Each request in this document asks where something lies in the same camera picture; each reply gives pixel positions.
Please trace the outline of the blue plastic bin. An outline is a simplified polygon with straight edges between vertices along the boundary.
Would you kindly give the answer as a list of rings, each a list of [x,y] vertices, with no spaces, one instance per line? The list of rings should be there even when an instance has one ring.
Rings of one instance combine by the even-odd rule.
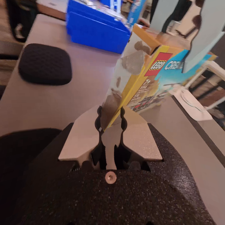
[[[66,30],[72,42],[122,54],[131,31],[114,17],[75,0],[69,0]]]

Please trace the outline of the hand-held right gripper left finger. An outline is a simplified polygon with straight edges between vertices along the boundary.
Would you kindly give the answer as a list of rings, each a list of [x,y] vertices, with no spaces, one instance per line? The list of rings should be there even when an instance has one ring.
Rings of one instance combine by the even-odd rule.
[[[69,132],[59,161],[90,161],[92,166],[106,166],[105,147],[101,139],[101,106],[94,106],[79,116]]]

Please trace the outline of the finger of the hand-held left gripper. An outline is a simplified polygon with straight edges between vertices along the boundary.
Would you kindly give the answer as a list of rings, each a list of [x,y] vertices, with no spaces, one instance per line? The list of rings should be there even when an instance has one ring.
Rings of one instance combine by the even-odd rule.
[[[225,33],[224,0],[205,0],[200,15],[201,26],[184,58],[182,73],[196,66]]]
[[[150,28],[166,33],[171,21],[180,22],[191,5],[191,0],[153,0]]]

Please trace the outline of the grey table with wooden edge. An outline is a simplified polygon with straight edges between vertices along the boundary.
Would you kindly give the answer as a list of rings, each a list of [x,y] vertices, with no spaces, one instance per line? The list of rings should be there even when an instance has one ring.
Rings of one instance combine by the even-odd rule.
[[[40,14],[66,21],[68,0],[36,0]]]

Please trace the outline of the blue lego box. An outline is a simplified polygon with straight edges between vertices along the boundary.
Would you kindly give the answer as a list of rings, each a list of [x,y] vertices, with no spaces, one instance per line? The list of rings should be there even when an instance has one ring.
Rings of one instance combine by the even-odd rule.
[[[141,13],[143,12],[144,6],[147,0],[134,0],[130,12],[127,17],[126,26],[132,30],[135,24],[139,23]]]

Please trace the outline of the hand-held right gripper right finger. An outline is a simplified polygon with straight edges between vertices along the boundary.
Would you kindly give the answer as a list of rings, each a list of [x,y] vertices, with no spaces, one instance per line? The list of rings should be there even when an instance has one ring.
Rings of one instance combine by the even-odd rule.
[[[122,133],[119,145],[114,147],[117,169],[128,169],[132,162],[146,168],[148,162],[162,162],[163,157],[147,121],[127,106],[120,109]]]

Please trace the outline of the tablet with pale frame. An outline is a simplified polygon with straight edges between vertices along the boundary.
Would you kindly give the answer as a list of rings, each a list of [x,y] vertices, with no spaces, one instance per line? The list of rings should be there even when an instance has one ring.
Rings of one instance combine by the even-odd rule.
[[[225,70],[214,61],[207,61],[185,84],[194,97],[207,109],[225,101]]]

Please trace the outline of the yellow lego set box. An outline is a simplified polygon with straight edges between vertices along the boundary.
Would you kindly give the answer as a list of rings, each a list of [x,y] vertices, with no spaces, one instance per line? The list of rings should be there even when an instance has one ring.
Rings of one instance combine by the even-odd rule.
[[[175,89],[186,85],[206,61],[217,58],[208,52],[183,73],[184,58],[189,50],[190,41],[186,39],[135,24],[102,104],[103,131],[116,123],[121,107],[139,112],[161,104]]]

